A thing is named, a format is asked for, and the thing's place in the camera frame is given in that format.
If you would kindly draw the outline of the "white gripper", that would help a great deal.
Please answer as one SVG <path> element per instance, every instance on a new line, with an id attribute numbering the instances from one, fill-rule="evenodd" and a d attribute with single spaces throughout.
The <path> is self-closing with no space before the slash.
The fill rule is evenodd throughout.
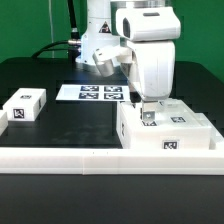
<path id="1" fill-rule="evenodd" d="M 173 85 L 175 46 L 181 24 L 171 6 L 121 8 L 116 11 L 116 30 L 130 52 L 121 67 L 131 87 L 141 97 L 140 118 L 155 119 L 157 102 L 166 100 Z"/>

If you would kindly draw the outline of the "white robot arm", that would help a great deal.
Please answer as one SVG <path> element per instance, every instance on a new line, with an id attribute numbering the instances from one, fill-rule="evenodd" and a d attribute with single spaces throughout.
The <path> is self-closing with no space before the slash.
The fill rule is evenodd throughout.
<path id="1" fill-rule="evenodd" d="M 87 29 L 81 37 L 81 68 L 104 77 L 121 70 L 140 118 L 155 118 L 169 97 L 175 64 L 173 41 L 181 23 L 169 0 L 87 0 Z"/>

